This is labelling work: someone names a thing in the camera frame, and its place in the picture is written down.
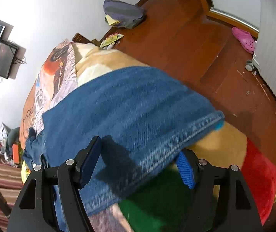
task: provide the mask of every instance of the wooden door frame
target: wooden door frame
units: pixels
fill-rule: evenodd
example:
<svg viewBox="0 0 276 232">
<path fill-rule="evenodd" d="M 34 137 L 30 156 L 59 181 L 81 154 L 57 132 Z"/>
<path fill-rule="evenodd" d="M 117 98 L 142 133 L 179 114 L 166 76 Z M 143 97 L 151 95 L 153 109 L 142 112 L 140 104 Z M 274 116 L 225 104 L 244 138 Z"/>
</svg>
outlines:
<svg viewBox="0 0 276 232">
<path fill-rule="evenodd" d="M 238 27 L 239 29 L 248 31 L 254 38 L 258 38 L 259 29 L 255 26 L 237 18 L 233 15 L 229 15 L 225 12 L 219 11 L 213 7 L 212 0 L 200 0 L 202 8 L 206 15 L 210 18 L 228 23 L 232 26 Z"/>
</svg>

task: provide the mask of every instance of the pink shoe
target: pink shoe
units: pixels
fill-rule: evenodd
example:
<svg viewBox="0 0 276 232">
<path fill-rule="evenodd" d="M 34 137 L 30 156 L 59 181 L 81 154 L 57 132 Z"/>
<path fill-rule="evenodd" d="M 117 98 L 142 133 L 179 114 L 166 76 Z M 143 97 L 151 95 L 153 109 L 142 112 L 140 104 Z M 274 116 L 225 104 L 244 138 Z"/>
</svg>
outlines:
<svg viewBox="0 0 276 232">
<path fill-rule="evenodd" d="M 233 27 L 233 35 L 248 53 L 254 54 L 256 43 L 249 32 Z"/>
</svg>

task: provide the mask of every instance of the silver bolt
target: silver bolt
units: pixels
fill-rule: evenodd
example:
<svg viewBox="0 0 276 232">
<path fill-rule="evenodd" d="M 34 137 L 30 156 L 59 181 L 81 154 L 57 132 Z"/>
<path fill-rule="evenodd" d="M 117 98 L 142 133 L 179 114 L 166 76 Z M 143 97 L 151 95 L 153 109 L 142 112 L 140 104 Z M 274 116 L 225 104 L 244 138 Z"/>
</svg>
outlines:
<svg viewBox="0 0 276 232">
<path fill-rule="evenodd" d="M 73 159 L 68 159 L 67 161 L 66 161 L 66 165 L 72 165 L 72 164 L 74 164 L 74 160 Z"/>
<path fill-rule="evenodd" d="M 41 170 L 41 165 L 36 165 L 36 166 L 34 167 L 34 170 L 35 170 L 35 171 Z"/>
<path fill-rule="evenodd" d="M 198 161 L 198 163 L 199 163 L 200 165 L 202 165 L 202 166 L 205 166 L 206 164 L 208 164 L 208 162 L 207 162 L 205 159 L 200 159 L 200 160 Z"/>
<path fill-rule="evenodd" d="M 236 166 L 236 165 L 231 165 L 231 169 L 233 171 L 238 171 L 239 170 L 238 166 Z"/>
</svg>

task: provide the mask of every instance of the wooden floor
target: wooden floor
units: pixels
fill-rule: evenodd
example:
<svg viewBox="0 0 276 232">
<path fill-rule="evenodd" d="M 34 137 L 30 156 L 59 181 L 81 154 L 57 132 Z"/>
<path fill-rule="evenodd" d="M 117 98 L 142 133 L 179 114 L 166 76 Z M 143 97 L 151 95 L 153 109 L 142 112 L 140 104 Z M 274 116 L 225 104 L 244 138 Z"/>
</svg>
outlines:
<svg viewBox="0 0 276 232">
<path fill-rule="evenodd" d="M 208 20 L 200 0 L 149 0 L 147 19 L 117 49 L 164 70 L 224 112 L 276 165 L 276 99 L 259 75 L 245 70 L 251 59 L 231 28 Z M 276 203 L 265 228 L 276 220 Z"/>
</svg>

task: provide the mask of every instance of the backpack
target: backpack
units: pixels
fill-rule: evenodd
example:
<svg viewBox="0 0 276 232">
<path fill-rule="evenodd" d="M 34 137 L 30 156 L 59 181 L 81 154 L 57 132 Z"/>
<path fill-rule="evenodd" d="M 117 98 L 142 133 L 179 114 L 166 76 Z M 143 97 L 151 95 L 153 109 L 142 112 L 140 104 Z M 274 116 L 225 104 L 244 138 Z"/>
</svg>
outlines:
<svg viewBox="0 0 276 232">
<path fill-rule="evenodd" d="M 117 28 L 132 29 L 145 17 L 145 10 L 139 6 L 131 5 L 119 0 L 105 0 L 104 12 L 120 23 L 113 25 Z"/>
</svg>

